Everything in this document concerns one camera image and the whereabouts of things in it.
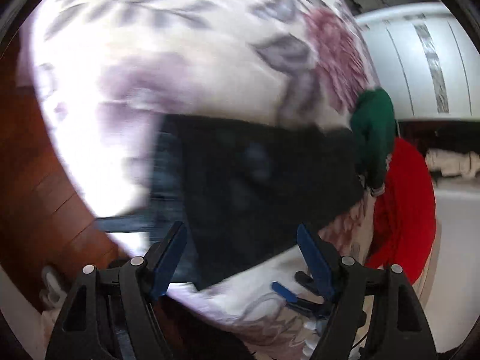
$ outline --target white wall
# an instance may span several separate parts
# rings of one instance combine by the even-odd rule
[[[45,350],[40,313],[23,297],[1,266],[0,310],[11,331],[30,357],[33,360],[43,360]]]
[[[480,314],[480,190],[435,189],[442,239],[425,314],[438,352],[461,344]]]
[[[355,19],[396,119],[480,119],[480,55],[445,5],[405,4]],[[419,25],[428,30],[433,54],[424,49]],[[442,72],[448,112],[439,111],[431,63]]]

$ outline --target black cloth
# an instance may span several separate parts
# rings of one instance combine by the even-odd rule
[[[354,154],[346,128],[323,134],[316,127],[168,115],[151,204],[140,215],[152,241],[175,220],[187,224],[189,249],[174,280],[202,290],[294,246],[300,223],[321,229],[359,201]]]
[[[478,122],[401,122],[400,129],[405,139],[413,143],[423,156],[429,149],[480,154],[480,123]]]

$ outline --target red cloth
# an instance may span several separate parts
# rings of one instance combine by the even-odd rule
[[[385,193],[375,203],[373,228],[366,266],[400,264],[409,281],[417,281],[435,238],[435,195],[424,158],[401,138],[395,138]]]

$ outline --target green cloth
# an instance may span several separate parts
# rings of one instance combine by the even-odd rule
[[[357,140],[357,172],[365,176],[372,195],[381,194],[396,130],[392,100],[388,93],[381,88],[362,93],[350,126]]]

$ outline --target floral comforter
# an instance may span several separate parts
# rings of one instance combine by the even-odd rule
[[[348,126],[358,94],[378,85],[343,0],[44,0],[21,36],[19,84],[33,82],[58,157],[96,216],[145,203],[164,113],[334,128]],[[339,249],[355,238],[365,202],[323,232]],[[124,246],[138,254],[134,243]],[[304,266],[291,253],[281,269],[259,272],[291,277]],[[302,318],[265,283],[231,300],[222,288],[237,293],[234,284],[251,279],[228,280],[170,294],[276,359],[299,358]]]

